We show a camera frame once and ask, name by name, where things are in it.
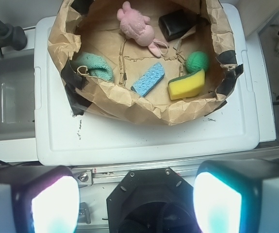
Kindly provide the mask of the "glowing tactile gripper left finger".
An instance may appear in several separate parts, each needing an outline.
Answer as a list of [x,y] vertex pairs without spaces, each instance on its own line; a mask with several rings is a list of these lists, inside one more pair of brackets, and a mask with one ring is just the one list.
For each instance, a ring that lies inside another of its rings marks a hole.
[[79,205],[66,166],[0,166],[0,233],[73,233]]

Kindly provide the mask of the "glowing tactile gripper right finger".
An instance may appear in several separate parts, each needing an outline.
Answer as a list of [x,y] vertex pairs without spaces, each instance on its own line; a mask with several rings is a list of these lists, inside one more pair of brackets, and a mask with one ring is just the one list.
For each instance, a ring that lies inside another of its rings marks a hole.
[[279,233],[279,159],[204,161],[193,205],[204,233]]

